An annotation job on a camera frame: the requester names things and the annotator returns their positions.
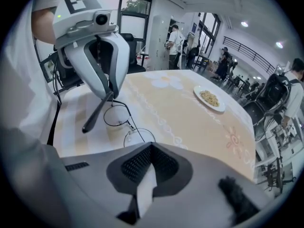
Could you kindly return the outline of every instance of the white shirt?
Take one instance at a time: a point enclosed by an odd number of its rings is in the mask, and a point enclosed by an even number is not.
[[[31,13],[60,0],[31,0],[10,30],[0,56],[0,123],[47,143],[57,99],[40,68],[31,30]]]
[[[176,55],[178,52],[178,46],[182,47],[181,42],[185,39],[183,34],[179,30],[173,31],[170,34],[169,41],[174,42],[173,46],[170,47],[170,55]]]
[[[285,74],[289,81],[297,79],[292,72]],[[304,95],[304,90],[301,84],[294,84],[291,86],[290,96],[285,105],[287,110],[285,111],[285,116],[294,118],[301,106],[302,98]]]

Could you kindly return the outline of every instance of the white robot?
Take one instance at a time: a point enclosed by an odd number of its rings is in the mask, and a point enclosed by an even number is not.
[[[109,92],[118,96],[129,66],[129,45],[109,22],[110,12],[101,0],[62,0],[53,22],[62,66],[73,67],[101,99]]]

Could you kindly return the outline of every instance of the railing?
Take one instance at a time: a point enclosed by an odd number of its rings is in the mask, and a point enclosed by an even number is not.
[[[236,40],[233,40],[233,39],[225,36],[223,45],[229,46],[229,47],[237,50],[238,52],[244,54],[246,57],[250,58],[256,64],[261,66],[261,68],[263,68],[268,74],[271,75],[275,71],[275,67],[272,66],[267,60],[265,60],[263,57],[261,57],[254,50],[246,47],[245,45],[237,42]]]

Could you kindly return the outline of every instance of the plate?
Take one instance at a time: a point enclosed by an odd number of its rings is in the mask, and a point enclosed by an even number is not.
[[[204,90],[208,90],[211,94],[214,94],[217,99],[218,99],[218,102],[219,102],[219,106],[212,106],[210,105],[207,101],[205,101],[201,96],[200,96],[200,92],[201,91],[204,91]],[[213,110],[215,111],[218,111],[218,112],[224,112],[226,107],[225,107],[225,104],[223,102],[223,100],[215,93],[213,92],[210,88],[207,88],[207,87],[202,87],[202,86],[195,86],[194,89],[194,94],[196,94],[196,96],[204,103],[206,104],[207,106],[209,106],[210,108],[212,108]]]

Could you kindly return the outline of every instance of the table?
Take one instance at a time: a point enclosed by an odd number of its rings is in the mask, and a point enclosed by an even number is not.
[[[212,88],[224,100],[226,111],[219,114],[201,103],[193,93],[197,85]],[[117,100],[128,105],[137,127],[150,130],[157,142],[217,158],[253,179],[256,154],[250,116],[232,97],[199,74],[191,70],[130,74]],[[91,132],[81,132],[99,103],[86,85],[65,94],[54,134],[60,157],[123,147],[130,128],[105,124],[103,115],[109,105]],[[128,145],[139,142],[139,137],[133,138]]]

